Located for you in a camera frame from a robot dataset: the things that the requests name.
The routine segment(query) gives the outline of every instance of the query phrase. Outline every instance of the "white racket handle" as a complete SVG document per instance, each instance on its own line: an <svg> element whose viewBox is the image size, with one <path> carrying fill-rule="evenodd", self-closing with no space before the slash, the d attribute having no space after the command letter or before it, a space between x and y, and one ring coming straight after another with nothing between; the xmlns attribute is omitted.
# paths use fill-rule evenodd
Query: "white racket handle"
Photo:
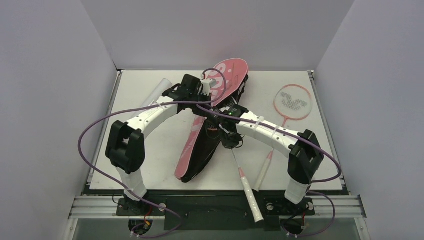
<svg viewBox="0 0 424 240"><path fill-rule="evenodd" d="M250 209L253 213L254 222L257 223L261 220L264 220L261 210L259 210L258 203L256 202L256 198L253 195L253 191L249 184L248 179L245 176L241 177L240 179L241 179L241 183L243 184L244 193L246 194Z"/></svg>
<svg viewBox="0 0 424 240"><path fill-rule="evenodd" d="M268 169L270 168L272 158L273 158L273 151L269 152L268 156L263 162L262 169L260 170L259 176L257 176L256 182L253 185L253 190L255 190L256 192L259 192L259 189L261 189L262 182L264 181L265 176L267 175Z"/></svg>

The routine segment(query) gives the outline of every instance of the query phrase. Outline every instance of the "pink badminton racket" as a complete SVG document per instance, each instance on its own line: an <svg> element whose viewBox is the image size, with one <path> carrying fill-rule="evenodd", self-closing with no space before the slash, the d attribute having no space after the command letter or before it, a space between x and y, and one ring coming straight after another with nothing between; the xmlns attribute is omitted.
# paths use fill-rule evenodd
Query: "pink badminton racket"
<svg viewBox="0 0 424 240"><path fill-rule="evenodd" d="M274 109L280 114L284 121L282 127L284 127L288 120L300 121L306 119L312 111L312 96L311 93L301 85L288 84L283 86L280 91L274 97ZM271 165L273 158L274 149L268 153L262 169L260 170L259 176L257 177L256 183L253 189L259 191L262 182L267 175L268 168Z"/></svg>

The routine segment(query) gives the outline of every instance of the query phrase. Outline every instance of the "white tabletop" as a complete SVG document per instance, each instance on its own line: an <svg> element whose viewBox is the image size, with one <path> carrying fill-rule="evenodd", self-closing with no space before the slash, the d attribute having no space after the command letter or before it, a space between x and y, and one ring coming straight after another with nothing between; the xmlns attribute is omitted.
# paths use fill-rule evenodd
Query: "white tabletop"
<svg viewBox="0 0 424 240"><path fill-rule="evenodd" d="M184 74L200 76L201 71L153 71L153 70L124 70L113 103L112 113L140 107L150 92L166 78L173 84L180 83ZM240 105L248 108L258 116L264 116L267 121L280 125L281 117L273 106L276 93L287 84L298 84L312 94L313 107L310 115L300 121L288 120L285 127L303 132L313 131L318 137L321 147L331 154L329 140L318 108L315 94L305 71L251 71L249 80L242 95ZM117 120L126 122L132 113L111 117L106 134L103 138L96 166L106 173L120 178L117 170L105 156L106 144L110 127ZM218 146L213 158L205 169L188 183L182 183L175 178L174 172L186 144L192 126L194 115L191 110L182 111L160 125L145 142L146 158L141 166L144 184L152 190L242 190L238 167L230 150ZM250 137L244 138L244 145L234 149L237 161L243 168L250 185L256 181L262 164L271 148ZM289 175L287 173L288 159L281 153L275 152L261 190L285 190ZM337 174L336 166L327 157L324 158L315 178L327 179ZM118 190L120 185L103 175L95 172L90 189ZM339 179L314 183L312 190L341 190Z"/></svg>

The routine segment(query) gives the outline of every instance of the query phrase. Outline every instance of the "gray wall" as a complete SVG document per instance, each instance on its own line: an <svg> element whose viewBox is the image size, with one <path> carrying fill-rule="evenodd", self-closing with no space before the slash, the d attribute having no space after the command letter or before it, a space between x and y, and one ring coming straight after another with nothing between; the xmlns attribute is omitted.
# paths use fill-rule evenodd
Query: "gray wall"
<svg viewBox="0 0 424 240"><path fill-rule="evenodd" d="M81 0L119 69L313 70L354 0Z"/></svg>
<svg viewBox="0 0 424 240"><path fill-rule="evenodd" d="M0 23L0 239L61 239L116 69L78 0L8 0Z"/></svg>
<svg viewBox="0 0 424 240"><path fill-rule="evenodd" d="M424 1L356 0L317 74L373 239L424 239Z"/></svg>

